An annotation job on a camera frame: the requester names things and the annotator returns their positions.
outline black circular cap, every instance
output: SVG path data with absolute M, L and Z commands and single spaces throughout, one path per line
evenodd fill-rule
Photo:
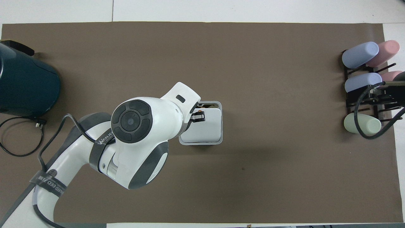
M 136 112 L 127 112 L 121 117 L 121 126 L 126 131 L 135 131 L 141 123 L 141 118 Z

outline black clamp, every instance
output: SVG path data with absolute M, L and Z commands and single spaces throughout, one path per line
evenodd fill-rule
M 60 180 L 42 170 L 38 171 L 31 178 L 30 182 L 49 191 L 50 193 L 53 193 L 57 197 L 61 197 L 67 188 L 67 186 L 64 185 L 64 183 L 62 183 Z
M 191 114 L 190 121 L 193 123 L 205 121 L 205 113 L 203 111 L 198 111 Z

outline power cord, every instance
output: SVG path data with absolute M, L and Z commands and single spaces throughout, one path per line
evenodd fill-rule
M 41 139 L 39 140 L 38 145 L 35 147 L 34 150 L 26 153 L 26 154 L 22 154 L 22 155 L 18 155 L 18 154 L 14 154 L 13 152 L 9 151 L 1 142 L 0 142 L 0 147 L 8 154 L 12 155 L 12 156 L 16 156 L 16 157 L 26 157 L 28 155 L 33 154 L 35 151 L 38 150 L 39 146 L 42 144 L 42 141 L 44 140 L 44 129 L 43 129 L 43 125 L 46 123 L 46 120 L 43 119 L 38 119 L 38 118 L 29 118 L 29 117 L 21 117 L 21 116 L 17 116 L 17 117 L 12 117 L 9 119 L 6 119 L 5 121 L 3 121 L 0 124 L 0 128 L 7 122 L 9 122 L 10 120 L 14 120 L 14 119 L 28 119 L 28 120 L 33 120 L 36 122 L 36 126 L 39 127 L 41 129 Z
M 405 108 L 403 108 L 401 111 L 399 111 L 388 123 L 387 125 L 381 129 L 379 132 L 377 132 L 376 134 L 372 135 L 372 136 L 368 136 L 366 134 L 364 134 L 363 130 L 360 128 L 360 125 L 358 123 L 358 108 L 361 104 L 361 101 L 364 99 L 364 97 L 375 87 L 377 86 L 383 86 L 385 85 L 385 82 L 380 82 L 377 84 L 374 84 L 372 86 L 370 86 L 369 88 L 367 88 L 366 90 L 364 90 L 364 92 L 358 97 L 357 102 L 356 102 L 356 106 L 354 107 L 354 124 L 356 125 L 356 129 L 357 131 L 360 133 L 361 136 L 363 136 L 363 138 L 366 139 L 375 139 L 378 138 L 380 136 L 382 136 L 392 125 L 394 125 L 394 123 L 399 120 L 401 118 L 401 116 L 405 113 Z
M 47 171 L 47 167 L 46 167 L 45 162 L 44 162 L 44 160 L 43 160 L 43 158 L 42 158 L 42 154 L 43 154 L 44 151 L 47 149 L 47 147 L 52 143 L 52 141 L 56 138 L 56 136 L 59 134 L 59 132 L 61 131 L 61 129 L 62 129 L 63 125 L 65 124 L 65 121 L 66 121 L 66 119 L 67 119 L 68 117 L 75 123 L 75 126 L 77 127 L 77 129 L 80 131 L 80 133 L 81 133 L 84 137 L 86 137 L 86 138 L 87 138 L 89 141 L 91 141 L 92 143 L 95 142 L 95 140 L 94 140 L 92 137 L 90 137 L 90 136 L 85 132 L 85 130 L 83 129 L 83 127 L 80 125 L 80 123 L 77 122 L 77 120 L 76 120 L 71 114 L 66 114 L 66 115 L 64 115 L 63 118 L 62 118 L 61 123 L 59 124 L 59 128 L 58 128 L 58 130 L 56 131 L 56 133 L 52 136 L 52 138 L 45 144 L 45 146 L 44 146 L 44 147 L 41 149 L 41 151 L 38 153 L 38 160 L 39 160 L 39 162 L 41 163 L 41 167 L 42 167 L 42 170 L 43 170 L 44 172 Z M 107 145 L 112 144 L 112 143 L 115 143 L 115 140 L 110 140 L 110 141 L 107 143 Z M 38 208 L 37 202 L 36 202 L 36 191 L 35 191 L 35 190 L 36 190 L 36 186 L 35 186 L 35 189 L 34 189 L 33 205 L 32 205 L 33 208 L 34 208 L 34 211 L 35 211 L 36 215 L 37 215 L 43 222 L 45 222 L 46 224 L 48 224 L 48 225 L 50 225 L 50 226 L 52 226 L 52 227 L 55 227 L 55 228 L 65 228 L 65 227 L 63 227 L 63 226 L 61 226 L 61 225 L 58 225 L 58 224 L 52 222 L 51 220 L 49 220 L 48 218 L 46 218 L 46 217 L 41 213 L 41 211 L 40 211 L 39 208 Z

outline white table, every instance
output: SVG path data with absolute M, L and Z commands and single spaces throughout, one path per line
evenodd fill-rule
M 401 0 L 0 0 L 0 28 L 2 24 L 15 23 L 118 21 L 383 23 L 385 40 L 394 39 L 403 46 L 388 62 L 397 63 L 390 71 L 405 71 L 405 2 Z M 395 123 L 394 131 L 405 215 L 405 120 Z M 107 227 L 247 225 L 120 223 Z M 296 225 L 304 224 L 252 224 L 253 227 Z

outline gray band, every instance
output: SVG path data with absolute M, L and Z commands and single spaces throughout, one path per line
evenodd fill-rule
M 67 188 L 61 181 L 42 170 L 38 171 L 35 176 L 32 177 L 30 182 L 46 189 L 57 197 L 61 197 Z
M 101 172 L 98 168 L 98 163 L 100 163 L 101 156 L 107 146 L 107 143 L 114 138 L 114 134 L 111 128 L 106 130 L 93 144 L 93 148 L 90 152 L 89 163 L 90 166 L 98 172 Z

